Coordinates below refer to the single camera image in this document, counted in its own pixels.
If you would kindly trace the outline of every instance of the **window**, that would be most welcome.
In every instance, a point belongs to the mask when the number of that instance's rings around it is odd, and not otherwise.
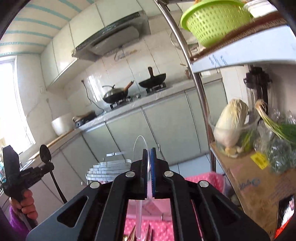
[[[0,147],[11,145],[20,154],[33,144],[20,101],[15,61],[0,62]]]

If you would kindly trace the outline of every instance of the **striped ceiling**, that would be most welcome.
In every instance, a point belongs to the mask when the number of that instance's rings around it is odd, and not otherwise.
[[[94,0],[32,0],[14,18],[0,40],[0,57],[41,53],[73,17]]]

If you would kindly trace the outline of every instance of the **green plastic basket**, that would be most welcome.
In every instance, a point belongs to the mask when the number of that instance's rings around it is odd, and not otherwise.
[[[181,18],[181,26],[192,32],[199,43],[210,47],[226,34],[252,19],[238,0],[202,0],[190,7]]]

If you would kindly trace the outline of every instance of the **white pot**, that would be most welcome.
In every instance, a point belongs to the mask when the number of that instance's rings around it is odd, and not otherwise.
[[[248,10],[254,18],[262,17],[277,9],[267,0],[254,0],[244,5],[244,9]]]
[[[64,135],[67,132],[74,130],[73,114],[67,113],[52,121],[52,127],[58,136]]]

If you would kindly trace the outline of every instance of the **wok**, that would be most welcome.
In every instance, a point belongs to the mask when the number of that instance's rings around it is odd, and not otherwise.
[[[128,96],[128,89],[132,86],[133,83],[134,81],[131,81],[125,88],[115,88],[115,85],[103,85],[102,87],[112,88],[104,95],[103,100],[106,103],[113,104],[126,98]]]
[[[160,75],[154,76],[153,69],[151,67],[148,67],[148,71],[150,73],[150,78],[140,82],[139,85],[141,87],[146,88],[146,89],[150,89],[150,88],[160,85],[164,82],[164,80],[166,78],[166,74],[160,74]]]

